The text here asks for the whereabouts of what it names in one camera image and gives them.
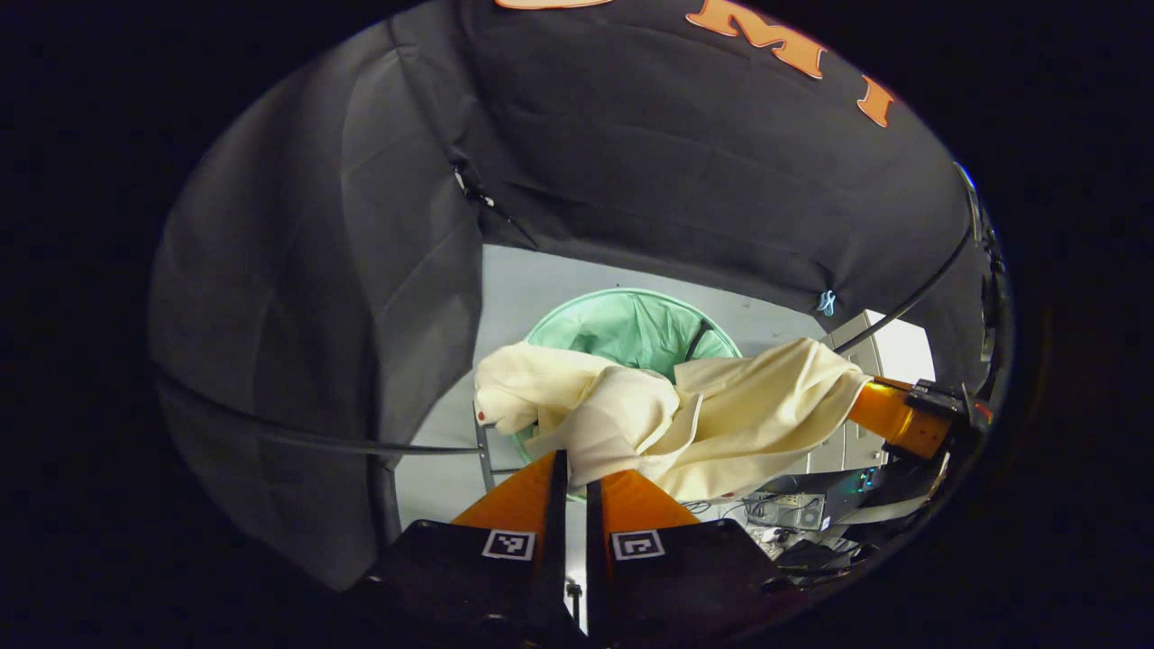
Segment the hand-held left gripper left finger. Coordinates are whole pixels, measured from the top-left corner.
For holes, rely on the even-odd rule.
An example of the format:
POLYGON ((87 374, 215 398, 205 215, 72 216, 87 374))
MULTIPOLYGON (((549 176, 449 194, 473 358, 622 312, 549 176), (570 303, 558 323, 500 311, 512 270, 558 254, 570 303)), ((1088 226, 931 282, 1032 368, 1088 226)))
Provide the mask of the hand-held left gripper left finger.
POLYGON ((428 648, 553 648, 565 636, 565 452, 510 475, 449 522, 409 525, 374 592, 428 648))

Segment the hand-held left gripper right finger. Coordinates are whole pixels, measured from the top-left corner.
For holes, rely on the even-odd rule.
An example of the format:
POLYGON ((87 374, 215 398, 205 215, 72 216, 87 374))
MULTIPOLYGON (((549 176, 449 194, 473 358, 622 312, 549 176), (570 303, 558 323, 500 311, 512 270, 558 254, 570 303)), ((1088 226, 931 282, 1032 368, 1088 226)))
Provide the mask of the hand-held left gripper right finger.
POLYGON ((794 584, 734 520, 703 522, 636 470, 589 486, 597 646, 739 646, 794 612, 794 584))

